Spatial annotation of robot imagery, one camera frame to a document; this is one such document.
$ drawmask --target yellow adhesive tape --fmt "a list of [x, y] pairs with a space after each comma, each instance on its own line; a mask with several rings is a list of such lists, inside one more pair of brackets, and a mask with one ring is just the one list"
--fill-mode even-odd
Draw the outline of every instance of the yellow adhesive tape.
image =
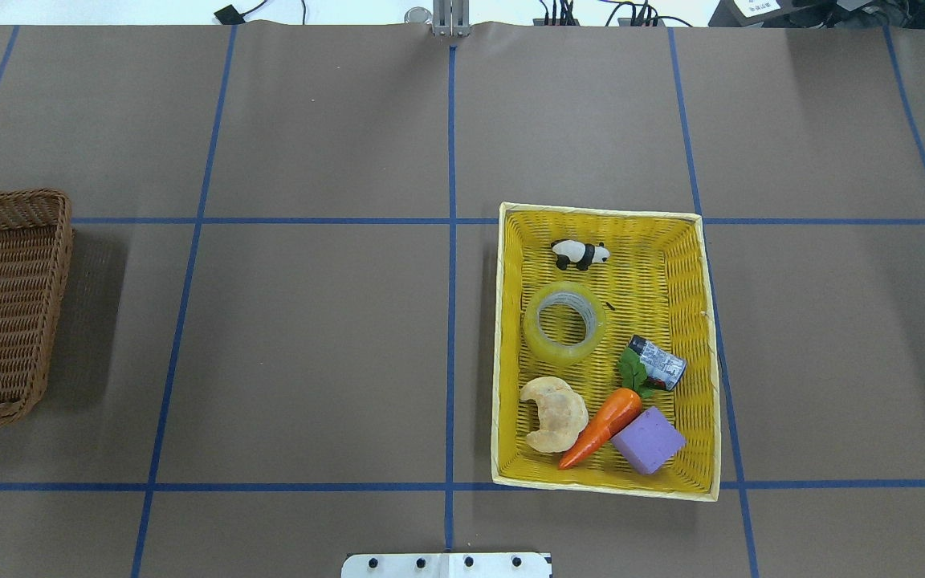
[[[584, 340], [579, 344], [556, 343], [544, 334], [540, 326], [540, 312], [546, 307], [566, 306], [580, 314], [584, 320]], [[572, 281], [549, 283], [530, 296], [524, 311], [524, 338], [530, 352], [551, 365], [565, 367], [581, 361], [605, 336], [605, 308], [587, 287]]]

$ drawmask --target gray table surface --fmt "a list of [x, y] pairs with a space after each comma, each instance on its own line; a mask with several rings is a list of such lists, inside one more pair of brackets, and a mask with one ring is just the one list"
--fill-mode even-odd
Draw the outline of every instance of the gray table surface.
[[[74, 202], [0, 576], [925, 576], [925, 32], [0, 28], [0, 189]], [[496, 207], [697, 211], [715, 504], [489, 483]]]

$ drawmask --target purple sponge cube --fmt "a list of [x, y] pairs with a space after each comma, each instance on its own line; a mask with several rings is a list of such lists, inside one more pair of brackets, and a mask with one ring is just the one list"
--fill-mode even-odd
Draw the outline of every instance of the purple sponge cube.
[[648, 475], [682, 449], [687, 440], [663, 416], [650, 407], [623, 431], [613, 436], [613, 446], [638, 472]]

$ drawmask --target toy carrot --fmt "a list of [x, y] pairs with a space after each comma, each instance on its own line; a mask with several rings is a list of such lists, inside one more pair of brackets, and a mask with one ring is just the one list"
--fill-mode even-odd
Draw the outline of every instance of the toy carrot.
[[584, 431], [581, 431], [581, 435], [577, 436], [577, 442], [562, 454], [559, 469], [572, 468], [598, 451], [599, 447], [604, 446], [613, 435], [630, 425], [642, 412], [642, 398], [652, 395], [652, 390], [645, 385], [649, 374], [642, 358], [636, 352], [625, 348], [616, 369], [620, 371], [620, 377], [623, 377], [623, 387], [612, 392], [605, 399], [605, 403], [601, 404], [601, 409], [595, 413], [594, 419]]
[[559, 461], [559, 469], [572, 468], [584, 458], [594, 454], [595, 450], [605, 445], [613, 435], [620, 433], [623, 428], [642, 412], [642, 396], [634, 390], [619, 388], [612, 392], [601, 404], [601, 409], [595, 413], [594, 419], [584, 428], [573, 444]]

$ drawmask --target brown wicker basket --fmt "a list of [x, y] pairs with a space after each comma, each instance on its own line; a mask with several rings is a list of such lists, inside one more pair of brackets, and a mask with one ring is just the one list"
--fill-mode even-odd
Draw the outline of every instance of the brown wicker basket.
[[0, 425], [45, 392], [72, 249], [66, 194], [0, 193]]

